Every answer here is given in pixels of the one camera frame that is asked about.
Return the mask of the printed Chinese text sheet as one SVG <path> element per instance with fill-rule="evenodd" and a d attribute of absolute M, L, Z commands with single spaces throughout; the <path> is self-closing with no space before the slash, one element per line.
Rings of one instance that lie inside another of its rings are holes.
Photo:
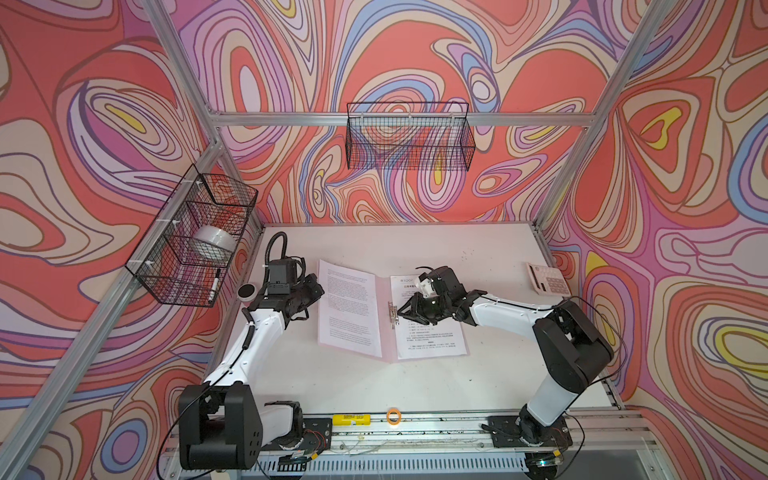
<path fill-rule="evenodd" d="M 391 301 L 402 307 L 418 292 L 416 275 L 390 278 Z M 462 327 L 456 322 L 441 321 L 437 325 L 422 325 L 399 318 L 394 331 L 398 361 L 457 357 L 468 354 Z"/>

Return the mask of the pink file folder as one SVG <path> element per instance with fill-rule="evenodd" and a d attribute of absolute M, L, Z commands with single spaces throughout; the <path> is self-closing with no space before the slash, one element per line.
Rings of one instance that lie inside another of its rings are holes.
<path fill-rule="evenodd" d="M 377 300 L 379 304 L 379 321 L 380 321 L 380 334 L 383 358 L 378 359 L 388 363 L 402 362 L 396 358 L 394 331 L 391 328 L 389 315 L 388 315 L 388 302 L 391 301 L 391 288 L 390 278 L 392 277 L 377 277 Z"/>

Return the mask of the printed English text sheet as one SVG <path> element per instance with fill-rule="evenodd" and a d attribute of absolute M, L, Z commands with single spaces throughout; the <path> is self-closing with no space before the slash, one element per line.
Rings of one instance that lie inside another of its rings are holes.
<path fill-rule="evenodd" d="M 318 343 L 382 359 L 377 278 L 320 260 Z"/>

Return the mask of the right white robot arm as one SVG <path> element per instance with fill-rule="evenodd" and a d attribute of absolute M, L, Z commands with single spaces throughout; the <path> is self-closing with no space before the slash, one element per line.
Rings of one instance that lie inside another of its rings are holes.
<path fill-rule="evenodd" d="M 555 305 L 515 303 L 485 290 L 466 289 L 448 266 L 420 274 L 416 292 L 397 314 L 421 325 L 452 319 L 534 340 L 547 375 L 517 420 L 520 439 L 532 446 L 543 443 L 547 430 L 614 359 L 609 342 L 573 300 Z"/>

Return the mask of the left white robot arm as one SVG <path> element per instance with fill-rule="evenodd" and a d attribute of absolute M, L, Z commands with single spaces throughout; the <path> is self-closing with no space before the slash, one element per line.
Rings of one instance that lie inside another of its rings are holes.
<path fill-rule="evenodd" d="M 309 317 L 324 290 L 306 272 L 302 257 L 270 260 L 266 279 L 241 295 L 241 332 L 229 342 L 221 363 L 200 385 L 178 400 L 178 452 L 184 470 L 248 470 L 267 445 L 299 446 L 305 436 L 297 401 L 257 404 L 255 387 L 270 350 L 292 321 Z"/>

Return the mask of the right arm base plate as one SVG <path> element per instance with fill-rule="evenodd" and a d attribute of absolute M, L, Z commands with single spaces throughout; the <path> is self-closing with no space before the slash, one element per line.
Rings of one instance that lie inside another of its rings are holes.
<path fill-rule="evenodd" d="M 573 445 L 563 416 L 550 426 L 541 426 L 532 418 L 489 416 L 480 428 L 491 436 L 495 448 L 567 450 Z"/>

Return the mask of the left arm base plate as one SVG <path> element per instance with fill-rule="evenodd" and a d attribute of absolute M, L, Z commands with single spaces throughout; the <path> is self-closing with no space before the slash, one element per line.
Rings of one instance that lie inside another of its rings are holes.
<path fill-rule="evenodd" d="M 331 417 L 309 418 L 303 421 L 303 432 L 298 438 L 273 440 L 264 447 L 267 452 L 322 453 L 332 446 L 333 420 Z"/>

